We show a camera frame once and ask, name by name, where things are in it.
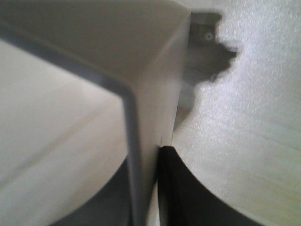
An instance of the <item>curved edge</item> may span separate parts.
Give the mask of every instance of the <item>curved edge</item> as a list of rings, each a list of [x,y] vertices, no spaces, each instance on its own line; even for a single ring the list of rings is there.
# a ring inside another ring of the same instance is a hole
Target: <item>curved edge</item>
[[[175,148],[164,146],[160,149],[157,167],[162,226],[263,226],[203,186]]]
[[[146,215],[146,201],[143,197],[140,152],[141,145],[138,132],[136,98],[132,90],[125,84],[93,69],[91,66],[88,66],[78,60],[71,59],[63,53],[51,49],[45,44],[33,41],[26,35],[15,31],[11,27],[0,24],[0,38],[9,44],[17,46],[38,58],[61,67],[121,97],[124,105],[126,123],[128,178],[130,184],[133,222],[135,226],[143,226]]]

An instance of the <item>white panel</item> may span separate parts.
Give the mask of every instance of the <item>white panel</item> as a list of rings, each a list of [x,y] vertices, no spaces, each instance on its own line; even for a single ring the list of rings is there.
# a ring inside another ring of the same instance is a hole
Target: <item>white panel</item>
[[[0,42],[0,225],[48,225],[124,160],[119,97]]]

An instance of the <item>gray surface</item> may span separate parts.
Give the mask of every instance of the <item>gray surface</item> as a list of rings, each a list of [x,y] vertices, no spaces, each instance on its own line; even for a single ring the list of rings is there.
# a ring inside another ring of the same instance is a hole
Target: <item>gray surface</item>
[[[186,79],[180,105],[193,110],[177,116],[174,146],[235,209],[269,226],[300,225],[300,1],[177,2],[220,12],[217,38],[238,56],[215,83]]]
[[[135,225],[171,143],[189,17],[162,0],[0,2],[3,38],[122,97]]]

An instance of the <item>white surface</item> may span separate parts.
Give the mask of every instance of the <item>white surface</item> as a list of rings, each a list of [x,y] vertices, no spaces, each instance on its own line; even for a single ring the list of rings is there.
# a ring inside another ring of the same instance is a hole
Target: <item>white surface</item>
[[[239,55],[216,83],[195,87],[174,146],[235,209],[268,226],[300,225],[301,2],[177,2],[220,12],[219,41]]]
[[[41,226],[124,160],[119,97],[0,42],[0,225]]]

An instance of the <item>textured surface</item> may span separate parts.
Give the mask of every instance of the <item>textured surface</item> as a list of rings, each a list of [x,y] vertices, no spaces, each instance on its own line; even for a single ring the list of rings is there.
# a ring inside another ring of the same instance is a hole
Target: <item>textured surface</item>
[[[238,56],[215,83],[184,84],[195,96],[184,103],[194,106],[173,145],[235,209],[269,226],[300,225],[300,1],[177,2],[219,12],[217,38],[237,47]]]

